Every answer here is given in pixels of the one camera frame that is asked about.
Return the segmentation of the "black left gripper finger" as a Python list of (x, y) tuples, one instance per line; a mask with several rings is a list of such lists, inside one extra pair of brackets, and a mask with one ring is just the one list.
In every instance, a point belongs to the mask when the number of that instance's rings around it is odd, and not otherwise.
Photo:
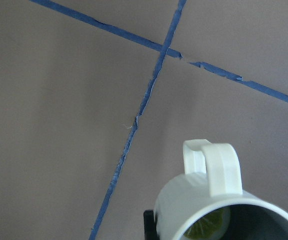
[(154, 211), (146, 210), (143, 213), (144, 238), (145, 240), (156, 240), (156, 225), (154, 221)]

